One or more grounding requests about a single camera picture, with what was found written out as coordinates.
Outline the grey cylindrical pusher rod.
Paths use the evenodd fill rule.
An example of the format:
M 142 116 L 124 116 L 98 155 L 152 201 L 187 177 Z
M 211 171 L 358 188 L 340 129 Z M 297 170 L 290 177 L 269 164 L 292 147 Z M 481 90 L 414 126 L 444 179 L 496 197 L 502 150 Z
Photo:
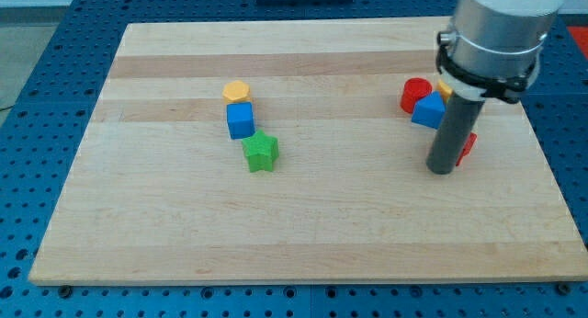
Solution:
M 453 171 L 475 125 L 485 100 L 470 100 L 453 94 L 436 131 L 426 166 L 437 175 Z

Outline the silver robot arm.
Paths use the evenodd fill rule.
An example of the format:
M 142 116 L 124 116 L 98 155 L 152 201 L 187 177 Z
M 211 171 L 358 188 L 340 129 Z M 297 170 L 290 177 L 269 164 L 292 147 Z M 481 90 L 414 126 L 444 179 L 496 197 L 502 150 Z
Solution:
M 540 73 L 540 52 L 566 0 L 458 0 L 438 32 L 435 66 L 452 90 L 426 158 L 453 171 L 487 99 L 517 104 Z

